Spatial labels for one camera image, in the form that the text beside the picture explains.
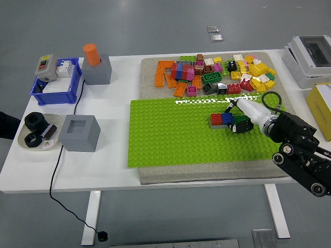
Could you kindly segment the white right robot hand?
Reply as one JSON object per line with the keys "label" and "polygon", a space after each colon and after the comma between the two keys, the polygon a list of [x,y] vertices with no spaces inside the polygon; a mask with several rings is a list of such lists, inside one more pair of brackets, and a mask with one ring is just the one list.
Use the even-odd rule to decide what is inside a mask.
{"label": "white right robot hand", "polygon": [[253,124],[258,125],[263,134],[269,136],[268,128],[271,127],[272,122],[277,119],[271,111],[260,103],[243,98],[236,98],[231,100],[225,113],[228,113],[235,106],[237,106]]}

